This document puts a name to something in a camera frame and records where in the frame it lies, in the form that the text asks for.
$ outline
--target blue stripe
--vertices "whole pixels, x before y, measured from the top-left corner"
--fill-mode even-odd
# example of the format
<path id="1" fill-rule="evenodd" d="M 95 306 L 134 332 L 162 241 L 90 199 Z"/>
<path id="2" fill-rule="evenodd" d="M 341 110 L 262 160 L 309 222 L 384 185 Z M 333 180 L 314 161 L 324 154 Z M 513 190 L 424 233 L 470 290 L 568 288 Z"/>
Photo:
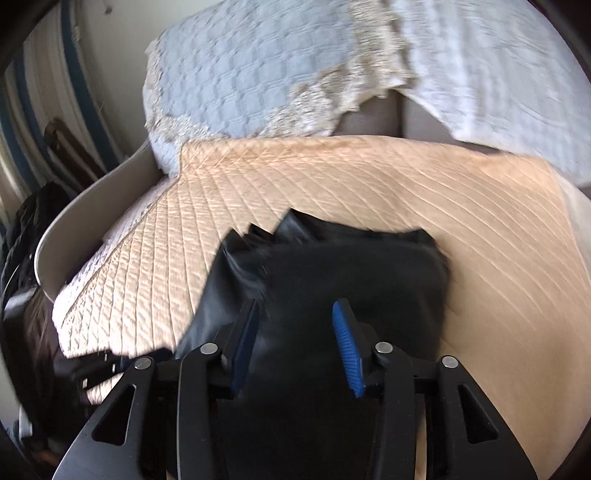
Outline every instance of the blue stripe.
<path id="1" fill-rule="evenodd" d="M 18 143 L 17 135 L 12 126 L 12 119 L 8 110 L 8 104 L 6 102 L 6 91 L 0 90 L 0 128 L 4 133 L 4 138 L 8 144 L 8 149 L 12 155 L 12 161 L 17 166 L 18 172 L 21 174 L 22 179 L 26 182 L 27 186 L 32 192 L 39 189 L 40 185 L 31 166 L 23 153 L 21 146 Z"/>
<path id="2" fill-rule="evenodd" d="M 15 76 L 17 78 L 17 92 L 18 92 L 18 99 L 21 101 L 22 112 L 25 115 L 25 120 L 27 121 L 27 125 L 29 127 L 29 131 L 31 136 L 35 140 L 35 144 L 41 152 L 41 155 L 45 159 L 47 165 L 51 169 L 54 175 L 64 181 L 72 190 L 75 192 L 80 191 L 80 187 L 72 185 L 69 179 L 63 174 L 63 172 L 57 168 L 49 156 L 49 152 L 47 150 L 47 144 L 43 139 L 43 134 L 41 133 L 41 128 L 39 127 L 39 122 L 37 121 L 37 116 L 35 115 L 35 110 L 33 109 L 33 104 L 31 103 L 31 97 L 29 96 L 29 89 L 27 88 L 27 76 L 25 74 L 25 57 L 24 57 L 24 50 L 23 48 L 19 48 L 16 55 L 14 56 L 14 71 Z"/>
<path id="3" fill-rule="evenodd" d="M 105 163 L 105 166 L 110 170 L 119 166 L 117 155 L 113 151 L 109 137 L 107 136 L 103 124 L 100 121 L 99 114 L 95 109 L 92 97 L 86 85 L 86 79 L 80 66 L 80 59 L 78 52 L 74 45 L 74 38 L 72 36 L 72 23 L 70 20 L 70 0 L 63 0 L 61 3 L 61 36 L 64 42 L 64 54 L 66 56 L 66 64 L 70 73 L 70 80 L 74 87 L 74 94 L 78 100 L 82 117 L 86 128 L 88 129 L 95 147 Z"/>

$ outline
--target black cloth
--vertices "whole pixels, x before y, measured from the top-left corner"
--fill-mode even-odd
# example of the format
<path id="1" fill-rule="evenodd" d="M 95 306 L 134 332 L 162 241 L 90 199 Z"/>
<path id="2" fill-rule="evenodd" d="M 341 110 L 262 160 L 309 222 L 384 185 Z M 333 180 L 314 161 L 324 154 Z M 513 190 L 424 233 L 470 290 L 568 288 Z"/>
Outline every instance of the black cloth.
<path id="1" fill-rule="evenodd" d="M 37 285 L 34 258 L 39 240 L 55 217 L 68 205 L 66 191 L 53 182 L 29 195 L 18 209 L 0 250 L 0 294 L 20 265 L 18 289 Z"/>
<path id="2" fill-rule="evenodd" d="M 230 232 L 176 354 L 212 341 L 247 298 L 259 300 L 246 386 L 219 402 L 230 477 L 364 478 L 378 406 L 348 388 L 332 304 L 346 297 L 381 339 L 434 359 L 448 283 L 447 260 L 424 230 L 359 230 L 291 210 L 273 234 Z"/>

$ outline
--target wall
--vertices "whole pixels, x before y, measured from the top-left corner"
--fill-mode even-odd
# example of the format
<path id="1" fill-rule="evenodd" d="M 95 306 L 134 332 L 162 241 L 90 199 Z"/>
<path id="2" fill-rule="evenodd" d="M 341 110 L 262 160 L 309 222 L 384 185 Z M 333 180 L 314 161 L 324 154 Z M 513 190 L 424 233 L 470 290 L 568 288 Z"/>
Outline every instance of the wall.
<path id="1" fill-rule="evenodd" d="M 145 50 L 166 28 L 217 0 L 80 0 L 81 46 L 106 120 L 131 155 L 147 137 Z"/>
<path id="2" fill-rule="evenodd" d="M 17 398 L 12 389 L 12 383 L 8 378 L 8 372 L 4 366 L 4 358 L 0 355 L 0 421 L 4 427 L 12 426 L 18 418 Z"/>

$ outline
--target beige quilted blanket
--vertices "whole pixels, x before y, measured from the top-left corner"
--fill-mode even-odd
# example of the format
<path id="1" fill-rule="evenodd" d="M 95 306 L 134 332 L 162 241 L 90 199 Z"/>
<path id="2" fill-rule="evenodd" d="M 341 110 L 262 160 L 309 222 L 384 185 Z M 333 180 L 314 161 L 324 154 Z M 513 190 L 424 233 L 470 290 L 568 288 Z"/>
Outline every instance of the beige quilted blanket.
<path id="1" fill-rule="evenodd" d="M 188 144 L 179 178 L 58 325 L 62 347 L 174 347 L 220 239 L 251 222 L 271 230 L 289 207 L 437 239 L 453 277 L 441 353 L 548 478 L 591 416 L 591 284 L 555 174 L 534 158 L 382 137 Z"/>

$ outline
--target lace trim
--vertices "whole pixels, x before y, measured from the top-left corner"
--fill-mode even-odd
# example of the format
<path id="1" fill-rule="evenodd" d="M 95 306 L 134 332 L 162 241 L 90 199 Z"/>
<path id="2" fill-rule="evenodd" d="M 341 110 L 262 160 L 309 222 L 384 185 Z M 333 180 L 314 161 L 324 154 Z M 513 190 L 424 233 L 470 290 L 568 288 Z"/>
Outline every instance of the lace trim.
<path id="1" fill-rule="evenodd" d="M 358 111 L 359 105 L 373 96 L 385 98 L 388 90 L 406 86 L 414 77 L 402 55 L 406 43 L 394 30 L 393 22 L 398 18 L 381 0 L 353 0 L 349 15 L 354 39 L 349 61 L 321 70 L 311 83 L 294 85 L 288 103 L 269 112 L 268 125 L 251 137 L 330 135 L 343 113 Z M 188 115 L 175 117 L 163 111 L 159 40 L 153 41 L 146 53 L 146 128 L 176 144 L 227 138 L 193 122 Z"/>
<path id="2" fill-rule="evenodd" d="M 222 134 L 215 134 L 209 127 L 200 122 L 193 122 L 188 115 L 172 116 L 165 113 L 160 105 L 162 87 L 160 80 L 163 72 L 160 68 L 162 52 L 159 40 L 153 41 L 146 50 L 148 54 L 148 74 L 144 84 L 144 98 L 146 101 L 146 129 L 156 133 L 167 142 L 183 143 L 188 140 L 217 140 L 224 138 Z"/>
<path id="3" fill-rule="evenodd" d="M 371 97 L 406 86 L 414 75 L 402 51 L 406 42 L 394 30 L 398 19 L 380 0 L 355 0 L 349 6 L 354 51 L 345 64 L 321 70 L 312 84 L 294 85 L 287 105 L 274 109 L 264 137 L 330 135 L 341 115 L 359 110 Z"/>

